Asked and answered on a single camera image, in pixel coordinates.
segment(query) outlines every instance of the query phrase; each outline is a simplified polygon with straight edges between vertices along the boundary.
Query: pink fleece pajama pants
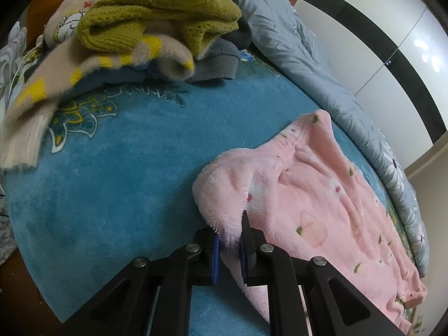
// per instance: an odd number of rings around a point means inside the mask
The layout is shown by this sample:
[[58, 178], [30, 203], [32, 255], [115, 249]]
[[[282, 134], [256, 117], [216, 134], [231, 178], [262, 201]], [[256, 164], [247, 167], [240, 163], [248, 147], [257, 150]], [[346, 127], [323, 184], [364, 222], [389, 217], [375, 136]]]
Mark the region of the pink fleece pajama pants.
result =
[[427, 289], [386, 209], [336, 142], [330, 115], [300, 116], [256, 149], [232, 149], [193, 184], [201, 215], [225, 245], [222, 259], [250, 302], [269, 318], [266, 287], [243, 285], [241, 214], [291, 256], [328, 259], [404, 333], [407, 308]]

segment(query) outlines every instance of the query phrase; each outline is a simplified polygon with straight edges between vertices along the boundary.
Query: black stripe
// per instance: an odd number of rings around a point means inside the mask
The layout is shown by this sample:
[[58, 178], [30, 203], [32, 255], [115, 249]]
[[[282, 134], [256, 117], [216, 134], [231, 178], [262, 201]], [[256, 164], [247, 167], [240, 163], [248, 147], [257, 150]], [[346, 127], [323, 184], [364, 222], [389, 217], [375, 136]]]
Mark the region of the black stripe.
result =
[[304, 1], [350, 30], [386, 64], [415, 106], [433, 143], [447, 131], [431, 94], [414, 67], [372, 20], [345, 0]]

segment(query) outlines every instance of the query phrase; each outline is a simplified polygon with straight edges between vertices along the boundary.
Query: black metal bracket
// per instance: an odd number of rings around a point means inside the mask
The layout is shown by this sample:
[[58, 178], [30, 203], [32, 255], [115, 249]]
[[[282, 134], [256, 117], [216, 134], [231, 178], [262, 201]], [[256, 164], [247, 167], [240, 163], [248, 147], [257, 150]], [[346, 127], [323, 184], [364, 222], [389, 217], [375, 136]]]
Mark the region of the black metal bracket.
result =
[[250, 227], [246, 211], [242, 217], [240, 257], [245, 284], [267, 285], [270, 336], [307, 336], [306, 317], [316, 336], [403, 336], [325, 258], [292, 258], [283, 249], [266, 243], [263, 232]]
[[187, 336], [191, 288], [216, 283], [218, 257], [218, 236], [204, 228], [167, 258], [135, 258], [54, 336], [146, 336], [151, 321], [151, 336]]

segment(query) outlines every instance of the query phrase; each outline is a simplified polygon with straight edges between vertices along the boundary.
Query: bolt head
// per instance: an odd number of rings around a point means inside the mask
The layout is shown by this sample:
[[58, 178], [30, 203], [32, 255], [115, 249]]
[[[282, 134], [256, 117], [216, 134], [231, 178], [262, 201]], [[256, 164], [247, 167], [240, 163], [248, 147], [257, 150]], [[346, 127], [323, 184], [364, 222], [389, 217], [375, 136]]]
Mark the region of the bolt head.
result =
[[198, 244], [195, 244], [194, 242], [192, 244], [188, 244], [185, 249], [189, 252], [189, 253], [195, 253], [198, 252], [199, 249], [201, 247]]
[[144, 256], [139, 256], [132, 261], [132, 265], [134, 265], [136, 268], [143, 268], [145, 265], [147, 265], [147, 263], [148, 259]]
[[318, 267], [323, 267], [324, 265], [326, 265], [326, 259], [323, 256], [315, 256], [313, 258], [313, 263]]
[[260, 250], [264, 253], [272, 253], [274, 251], [274, 246], [271, 244], [263, 244], [260, 246]]

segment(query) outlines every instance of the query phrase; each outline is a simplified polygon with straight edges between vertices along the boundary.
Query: green sweater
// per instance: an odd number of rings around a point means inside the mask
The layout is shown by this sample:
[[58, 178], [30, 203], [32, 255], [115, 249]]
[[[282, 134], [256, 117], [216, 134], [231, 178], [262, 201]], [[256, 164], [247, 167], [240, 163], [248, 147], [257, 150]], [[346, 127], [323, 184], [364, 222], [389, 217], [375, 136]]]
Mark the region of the green sweater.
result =
[[150, 20], [170, 20], [194, 56], [216, 37], [238, 29], [231, 0], [100, 0], [79, 21], [81, 43], [102, 52], [130, 51]]

